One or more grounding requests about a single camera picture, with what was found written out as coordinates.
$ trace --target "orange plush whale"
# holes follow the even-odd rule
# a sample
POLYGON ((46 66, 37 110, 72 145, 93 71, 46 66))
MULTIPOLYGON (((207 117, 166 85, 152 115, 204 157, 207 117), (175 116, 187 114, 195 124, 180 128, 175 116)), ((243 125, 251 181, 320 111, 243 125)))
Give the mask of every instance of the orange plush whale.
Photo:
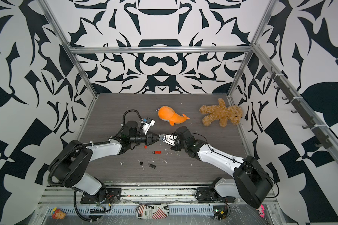
POLYGON ((170 125, 181 124, 185 120, 189 119, 186 115, 180 116, 174 112, 174 110, 169 106, 163 106, 159 109, 158 116, 160 119, 167 121, 170 125))

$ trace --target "cable tie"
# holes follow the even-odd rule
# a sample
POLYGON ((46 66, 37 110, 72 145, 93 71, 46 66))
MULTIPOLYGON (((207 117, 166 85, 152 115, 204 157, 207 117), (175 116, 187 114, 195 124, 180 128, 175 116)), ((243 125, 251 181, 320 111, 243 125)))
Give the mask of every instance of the cable tie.
POLYGON ((313 127, 310 130, 313 130, 316 127, 322 127, 322 126, 328 127, 327 124, 315 124, 315 125, 313 125, 313 127))
POLYGON ((291 103, 292 103, 292 101, 294 100, 294 99, 297 99, 297 98, 303 98, 303 97, 293 97, 293 99, 290 101, 291 103))

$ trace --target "wooden tabletop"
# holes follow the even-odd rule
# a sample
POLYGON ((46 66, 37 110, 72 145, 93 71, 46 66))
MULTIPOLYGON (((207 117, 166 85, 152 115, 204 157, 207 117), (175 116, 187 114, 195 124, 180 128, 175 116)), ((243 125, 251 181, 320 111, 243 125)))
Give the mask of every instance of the wooden tabletop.
MULTIPOLYGON (((104 141, 115 135, 121 128, 122 116, 129 109, 139 111, 142 118, 155 120, 149 131, 156 134, 171 134, 181 126, 187 126, 192 133, 199 133, 207 138, 210 145, 228 154, 245 157, 244 147, 237 127, 228 121, 225 128, 214 121, 205 127, 199 112, 202 105, 217 105, 218 98, 224 94, 100 94, 94 109, 83 130, 80 141, 104 141), (156 111, 162 106, 169 106, 179 115, 185 114, 190 119, 182 124, 171 126, 169 122, 159 119, 156 111)), ((126 121, 139 121, 135 112, 126 115, 126 121)), ((144 144, 128 150, 122 155, 107 156, 90 162, 87 173, 101 181, 124 182, 211 182, 217 177, 231 178, 215 166, 190 158, 184 150, 172 151, 164 142, 156 142, 147 149, 144 144)))

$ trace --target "teddy bear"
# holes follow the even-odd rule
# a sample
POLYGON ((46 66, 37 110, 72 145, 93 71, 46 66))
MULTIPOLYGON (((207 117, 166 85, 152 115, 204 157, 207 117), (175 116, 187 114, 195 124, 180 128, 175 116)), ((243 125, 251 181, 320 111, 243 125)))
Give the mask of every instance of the teddy bear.
POLYGON ((209 126, 214 120, 219 120, 221 127, 227 126, 227 121, 230 119, 232 124, 237 125, 243 114, 242 109, 239 106, 225 107, 225 102, 222 98, 218 99, 218 106, 202 106, 199 111, 202 114, 209 115, 205 116, 202 120, 204 126, 209 126))

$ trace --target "black and white patterned wall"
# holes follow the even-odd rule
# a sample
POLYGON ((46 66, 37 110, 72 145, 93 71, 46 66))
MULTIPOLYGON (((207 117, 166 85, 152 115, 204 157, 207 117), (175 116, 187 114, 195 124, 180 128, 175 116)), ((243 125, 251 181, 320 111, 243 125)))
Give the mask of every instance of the black and white patterned wall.
POLYGON ((37 2, 0 0, 0 224, 34 211, 92 99, 37 2))
MULTIPOLYGON (((338 0, 280 0, 260 47, 338 136, 338 0)), ((252 154, 288 224, 338 224, 338 164, 268 76, 253 56, 233 95, 252 154)))
POLYGON ((244 53, 81 54, 98 93, 227 93, 244 53))
MULTIPOLYGON (((74 47, 248 45, 269 0, 52 0, 74 47)), ((98 93, 226 93, 241 53, 81 54, 98 93)))

